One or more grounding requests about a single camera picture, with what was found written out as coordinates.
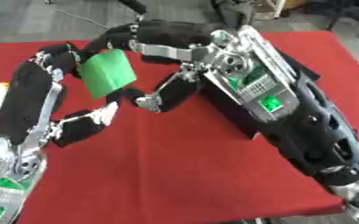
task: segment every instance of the green cube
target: green cube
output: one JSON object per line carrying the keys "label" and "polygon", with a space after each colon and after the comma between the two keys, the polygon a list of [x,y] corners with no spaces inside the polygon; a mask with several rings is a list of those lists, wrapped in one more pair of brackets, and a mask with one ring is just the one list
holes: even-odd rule
{"label": "green cube", "polygon": [[136,80],[136,75],[122,50],[96,54],[78,71],[94,98],[101,98]]}

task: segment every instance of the robotic hand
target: robotic hand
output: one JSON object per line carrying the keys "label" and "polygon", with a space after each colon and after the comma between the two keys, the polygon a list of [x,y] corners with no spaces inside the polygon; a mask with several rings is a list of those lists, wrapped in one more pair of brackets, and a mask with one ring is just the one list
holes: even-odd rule
{"label": "robotic hand", "polygon": [[42,177],[47,161],[41,149],[49,140],[62,147],[90,137],[109,125],[118,109],[119,93],[114,92],[99,109],[51,121],[66,93],[60,82],[86,59],[83,55],[70,43],[51,45],[13,74],[0,109],[0,223],[16,220]]}
{"label": "robotic hand", "polygon": [[166,112],[214,83],[245,108],[280,154],[331,193],[359,222],[359,137],[309,78],[309,69],[276,50],[245,25],[235,35],[215,25],[141,22],[109,30],[89,46],[119,47],[144,61],[180,63],[180,70],[145,94],[127,88],[138,107]]}

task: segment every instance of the wire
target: wire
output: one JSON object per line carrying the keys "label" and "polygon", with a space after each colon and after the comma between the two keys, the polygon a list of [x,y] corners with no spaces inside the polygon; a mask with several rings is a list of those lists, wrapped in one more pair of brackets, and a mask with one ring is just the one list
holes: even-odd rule
{"label": "wire", "polygon": [[73,18],[79,18],[79,19],[85,20],[85,21],[87,21],[87,22],[89,22],[89,23],[91,23],[91,24],[95,24],[95,25],[97,25],[97,26],[100,26],[100,27],[103,28],[103,29],[106,29],[106,30],[109,29],[109,27],[107,27],[106,25],[100,24],[100,23],[98,23],[98,22],[96,22],[96,21],[94,21],[94,20],[92,20],[92,19],[90,19],[90,18],[77,16],[77,15],[74,15],[74,14],[72,14],[72,13],[66,12],[66,11],[64,11],[64,10],[56,10],[56,11],[62,12],[62,13],[66,14],[66,15],[68,15],[68,16],[70,16],[70,17],[73,17]]}

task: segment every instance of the gray floor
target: gray floor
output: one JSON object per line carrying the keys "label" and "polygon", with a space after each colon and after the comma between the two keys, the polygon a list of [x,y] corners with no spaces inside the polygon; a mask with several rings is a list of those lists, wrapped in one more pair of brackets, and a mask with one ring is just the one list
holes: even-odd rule
{"label": "gray floor", "polygon": [[[69,17],[57,11],[94,19],[108,27],[132,22],[135,14],[115,0],[55,0],[46,5],[44,0],[0,0],[0,42],[35,41],[58,39],[92,39],[105,29]],[[208,0],[140,0],[149,7],[149,18],[205,23],[216,21],[208,7]],[[299,13],[289,18],[272,21],[256,21],[262,32],[304,31],[324,29],[327,19]],[[358,24],[342,20],[335,28],[339,40],[359,59]],[[352,223],[344,215],[329,215],[313,218],[293,217],[285,219],[292,224]]]}

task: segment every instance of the red table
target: red table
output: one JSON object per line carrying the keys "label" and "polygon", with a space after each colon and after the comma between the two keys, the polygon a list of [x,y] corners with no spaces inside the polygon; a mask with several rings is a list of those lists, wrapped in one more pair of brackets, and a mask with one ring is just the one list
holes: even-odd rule
{"label": "red table", "polygon": [[[359,65],[332,34],[265,37],[320,73],[320,86],[359,129]],[[0,81],[48,44],[0,44]],[[144,89],[177,68],[129,57]],[[65,83],[70,91],[58,116],[100,105],[81,81],[68,77]],[[341,211],[339,198],[296,171],[263,137],[247,140],[198,95],[162,115],[125,102],[103,133],[46,152],[47,172],[20,223],[192,224]]]}

